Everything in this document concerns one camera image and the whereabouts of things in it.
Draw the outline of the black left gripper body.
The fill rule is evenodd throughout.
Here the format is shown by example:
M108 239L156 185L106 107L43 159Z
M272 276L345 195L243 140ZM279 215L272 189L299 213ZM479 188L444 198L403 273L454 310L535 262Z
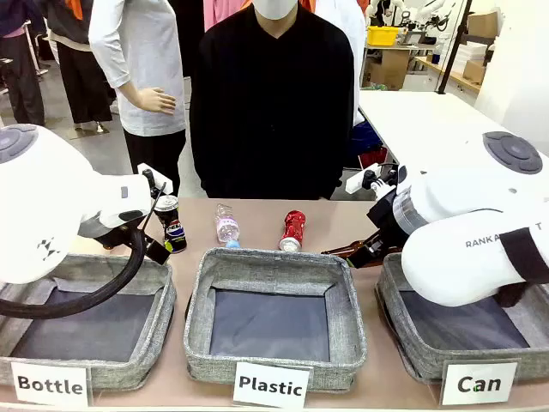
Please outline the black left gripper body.
M168 258L171 256L171 253L165 248L163 244L151 238L150 236L145 235L144 239L146 243L145 257L156 262L157 264L165 264Z

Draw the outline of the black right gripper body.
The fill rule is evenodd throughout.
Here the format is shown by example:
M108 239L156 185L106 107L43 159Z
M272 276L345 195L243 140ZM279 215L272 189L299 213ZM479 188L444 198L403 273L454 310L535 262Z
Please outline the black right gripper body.
M402 248L408 238L408 234L401 229L394 216L395 197L396 189L392 189L367 212L367 217L377 228L369 240L381 243L381 248Z

